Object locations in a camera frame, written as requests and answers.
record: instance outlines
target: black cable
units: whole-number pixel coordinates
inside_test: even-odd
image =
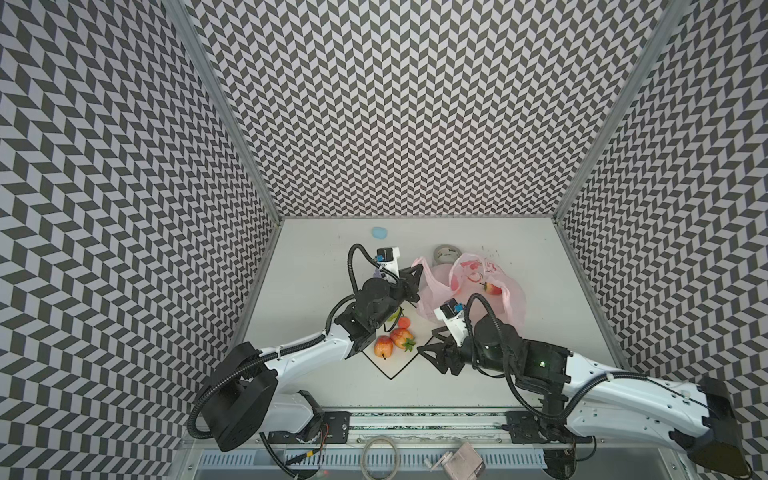
[[[475,345],[475,332],[472,329],[472,322],[469,320],[469,307],[471,306],[471,304],[472,302],[468,301],[467,308],[464,311],[464,327],[466,327],[467,329],[467,340],[469,340],[469,349],[472,351],[472,368],[482,373],[485,376],[491,377],[492,379],[503,379],[504,378],[503,373],[501,375],[491,375],[490,373],[481,369],[480,366],[478,365],[477,345]]]
[[[272,459],[272,461],[275,462],[277,464],[277,466],[280,467],[280,470],[285,472],[286,475],[288,475],[289,477],[296,478],[297,480],[307,480],[308,478],[313,477],[319,471],[319,469],[318,470],[310,470],[310,471],[307,471],[307,470],[299,470],[299,471],[291,470],[290,468],[288,468],[286,466],[285,463],[283,463],[282,460],[280,460],[280,457],[277,456],[275,451],[272,450],[272,445],[270,445],[270,443],[266,440],[266,435],[264,435],[263,432],[261,432],[259,434],[259,438],[261,438],[261,442],[264,444],[264,448],[266,449],[266,452],[270,454],[270,458]]]
[[[693,402],[693,403],[696,403],[696,404],[698,404],[698,405],[700,405],[700,406],[703,406],[705,409],[709,410],[709,411],[710,411],[710,413],[711,413],[712,415],[714,415],[714,417],[715,417],[716,419],[718,419],[718,418],[720,417],[720,416],[717,414],[717,412],[715,412],[714,410],[712,410],[712,408],[710,408],[709,406],[706,406],[706,405],[704,405],[702,402],[699,402],[699,401],[697,401],[697,400],[694,400],[694,399],[691,399],[691,398],[687,398],[687,397],[685,397],[685,396],[681,395],[679,392],[675,392],[673,389],[671,389],[671,388],[669,388],[669,387],[667,387],[667,386],[661,385],[659,382],[656,382],[656,381],[654,381],[654,380],[652,380],[652,379],[646,379],[646,380],[647,380],[648,382],[650,382],[650,383],[655,383],[656,385],[658,385],[658,386],[659,386],[659,387],[661,387],[662,389],[668,390],[668,391],[670,391],[670,392],[674,393],[674,394],[675,394],[675,395],[677,395],[677,396],[681,396],[681,397],[685,398],[685,399],[686,399],[687,401],[689,401],[689,402]]]
[[[375,261],[366,251],[366,248],[359,243],[355,243],[349,248],[349,252],[346,254],[346,272],[349,274],[349,282],[352,284],[352,291],[357,292],[357,280],[355,280],[355,271],[352,267],[352,259],[355,256],[355,250],[360,250],[360,253],[368,260],[368,263],[378,268],[380,272],[385,275],[389,275],[395,280],[395,283],[400,283],[400,278],[397,276],[398,272],[390,272],[386,268],[382,268],[377,261]]]
[[[595,436],[592,436],[592,452],[587,455],[584,458],[576,458],[576,462],[585,462],[589,460],[590,458],[594,457],[594,453],[598,450],[598,439],[595,438]]]
[[[333,316],[336,315],[336,312],[344,305],[345,303],[349,302],[350,300],[355,299],[355,294],[347,295],[339,302],[333,306],[331,309],[331,313],[328,314],[328,318],[326,318],[326,334],[331,331],[331,324],[333,323]]]
[[[281,355],[290,355],[291,353],[296,353],[300,352],[301,350],[308,349],[311,346],[315,346],[322,342],[325,338],[326,336],[320,334],[311,340],[300,343],[299,345],[288,346],[281,351]],[[262,363],[269,362],[270,360],[274,360],[277,357],[277,353],[272,352],[245,362],[242,366],[238,367],[232,373],[221,379],[216,385],[213,385],[208,390],[206,390],[205,393],[195,402],[194,406],[192,407],[192,411],[190,412],[190,416],[187,419],[187,431],[190,433],[190,436],[193,439],[213,438],[213,434],[211,432],[203,432],[198,430],[196,424],[197,416],[200,414],[200,411],[203,409],[206,402],[210,399],[210,397],[216,395],[216,393],[218,393],[227,383],[239,379],[241,376],[243,376],[244,373],[248,373],[250,370],[253,370]]]

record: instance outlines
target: gray vent grille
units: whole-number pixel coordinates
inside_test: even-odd
[[[304,453],[305,449],[290,449],[284,452],[284,458],[292,458]],[[444,449],[402,449],[400,451],[400,470],[404,472],[425,471],[425,458],[434,464],[445,453]],[[298,467],[317,467],[322,459],[325,468],[335,470],[357,470],[360,465],[362,449],[330,449],[322,455],[309,457],[292,465]],[[480,449],[478,453],[485,461],[487,469],[547,468],[544,451],[541,449]],[[368,453],[367,465],[371,470],[388,470],[394,465],[394,455],[382,449],[382,453]],[[233,452],[206,450],[200,458],[199,469],[263,469],[277,468],[263,449],[241,449]]]

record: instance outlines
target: red fruit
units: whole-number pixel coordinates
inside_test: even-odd
[[[395,343],[395,346],[401,350],[413,351],[416,342],[413,341],[413,334],[404,328],[397,328],[389,334],[389,338]]]
[[[376,344],[373,346],[373,353],[384,360],[388,359],[392,356],[392,340],[386,335],[380,336],[376,339]]]
[[[485,285],[483,285],[483,290],[485,290],[485,292],[488,295],[501,295],[502,294],[502,289],[498,288],[496,285],[494,285],[492,283],[486,283]]]

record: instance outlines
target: white table surface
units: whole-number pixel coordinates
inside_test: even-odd
[[[371,235],[373,227],[385,227],[389,235],[377,240]],[[244,341],[256,348],[276,346],[322,330],[333,305],[349,295],[346,254],[353,243],[361,243],[371,254],[380,247],[400,247],[400,268],[416,257],[431,263],[441,243],[490,257],[525,291],[524,337],[614,365],[548,218],[286,220]],[[371,269],[357,253],[359,285]],[[358,354],[315,370],[295,386],[308,390],[325,407],[519,405],[503,379],[484,377],[468,366],[458,377],[441,375],[423,358],[388,380]]]

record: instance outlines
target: red wire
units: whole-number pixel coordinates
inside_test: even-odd
[[[323,454],[323,447],[325,447],[325,445],[326,445],[326,439],[328,438],[328,434],[330,433],[330,429],[331,429],[330,425],[328,425],[326,423],[326,434],[323,435],[323,439],[320,441],[320,450],[317,452],[317,455],[322,455]],[[318,466],[318,468],[320,467],[320,463],[321,463],[322,460],[323,460],[322,456],[317,459],[317,466]]]

